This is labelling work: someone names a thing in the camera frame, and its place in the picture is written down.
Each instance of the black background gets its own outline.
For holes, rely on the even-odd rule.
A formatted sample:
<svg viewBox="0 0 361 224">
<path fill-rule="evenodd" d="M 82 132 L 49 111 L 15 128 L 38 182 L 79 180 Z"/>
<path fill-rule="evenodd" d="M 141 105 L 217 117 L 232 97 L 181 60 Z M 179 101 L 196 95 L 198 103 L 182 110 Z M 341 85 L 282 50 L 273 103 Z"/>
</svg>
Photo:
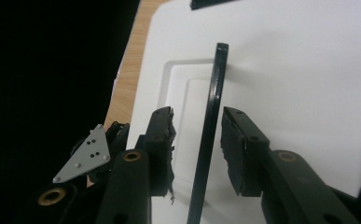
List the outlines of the black background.
<svg viewBox="0 0 361 224">
<path fill-rule="evenodd" d="M 104 122 L 137 6 L 0 1 L 0 223 Z"/>
</svg>

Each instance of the metal bracket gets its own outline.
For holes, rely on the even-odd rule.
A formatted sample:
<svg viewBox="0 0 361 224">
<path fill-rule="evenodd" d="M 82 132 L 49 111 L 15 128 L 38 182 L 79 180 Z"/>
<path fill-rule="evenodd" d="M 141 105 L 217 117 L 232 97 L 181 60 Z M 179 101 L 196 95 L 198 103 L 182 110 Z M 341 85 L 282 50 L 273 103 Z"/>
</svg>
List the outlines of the metal bracket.
<svg viewBox="0 0 361 224">
<path fill-rule="evenodd" d="M 63 183 L 103 164 L 110 162 L 110 152 L 101 124 L 90 131 L 79 149 L 53 178 L 53 183 Z"/>
</svg>

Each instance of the wooden table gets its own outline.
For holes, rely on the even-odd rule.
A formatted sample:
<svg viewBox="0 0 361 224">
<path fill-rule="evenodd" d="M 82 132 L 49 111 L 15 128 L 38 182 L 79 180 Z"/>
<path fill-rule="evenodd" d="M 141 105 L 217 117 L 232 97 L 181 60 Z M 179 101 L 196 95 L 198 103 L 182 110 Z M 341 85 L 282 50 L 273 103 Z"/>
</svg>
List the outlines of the wooden table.
<svg viewBox="0 0 361 224">
<path fill-rule="evenodd" d="M 110 127 L 113 121 L 131 122 L 148 27 L 154 12 L 166 1 L 141 0 L 122 66 L 118 72 L 117 84 L 104 122 L 105 128 Z"/>
</svg>

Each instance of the white tray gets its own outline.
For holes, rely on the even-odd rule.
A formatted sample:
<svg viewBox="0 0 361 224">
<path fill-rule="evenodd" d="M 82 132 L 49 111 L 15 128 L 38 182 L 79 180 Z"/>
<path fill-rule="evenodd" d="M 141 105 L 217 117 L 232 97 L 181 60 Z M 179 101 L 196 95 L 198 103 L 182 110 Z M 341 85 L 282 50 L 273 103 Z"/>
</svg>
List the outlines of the white tray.
<svg viewBox="0 0 361 224">
<path fill-rule="evenodd" d="M 272 149 L 300 154 L 330 186 L 361 186 L 361 1 L 234 1 L 154 15 L 128 148 L 151 113 L 174 108 L 176 200 L 153 200 L 153 223 L 187 223 L 215 45 L 229 44 L 222 106 L 244 111 Z M 201 223 L 265 223 L 260 199 L 237 197 L 216 129 Z"/>
</svg>

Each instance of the black rectangular object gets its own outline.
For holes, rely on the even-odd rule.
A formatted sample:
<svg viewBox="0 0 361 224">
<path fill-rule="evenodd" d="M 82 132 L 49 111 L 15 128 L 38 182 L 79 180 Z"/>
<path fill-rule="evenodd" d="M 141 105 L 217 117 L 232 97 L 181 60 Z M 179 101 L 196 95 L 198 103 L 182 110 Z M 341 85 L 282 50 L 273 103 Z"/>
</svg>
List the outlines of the black rectangular object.
<svg viewBox="0 0 361 224">
<path fill-rule="evenodd" d="M 148 154 L 139 149 L 121 152 L 102 199 L 96 224 L 149 224 Z"/>
<path fill-rule="evenodd" d="M 260 157 L 267 155 L 270 140 L 244 112 L 224 107 L 221 147 L 229 165 L 229 179 L 236 193 L 259 197 Z"/>
<path fill-rule="evenodd" d="M 150 158 L 151 196 L 165 196 L 168 190 L 173 193 L 172 182 L 172 142 L 176 135 L 172 124 L 174 113 L 167 106 L 151 115 L 146 135 L 141 138 L 143 149 Z"/>
<path fill-rule="evenodd" d="M 201 222 L 201 213 L 206 193 L 213 145 L 215 142 L 215 128 L 217 125 L 218 112 L 220 110 L 221 93 L 224 86 L 228 54 L 229 45 L 217 43 L 215 47 L 215 63 L 213 65 L 206 113 L 203 122 L 200 152 L 198 154 L 197 169 L 195 171 L 191 202 L 188 209 L 188 224 L 198 224 Z"/>
</svg>

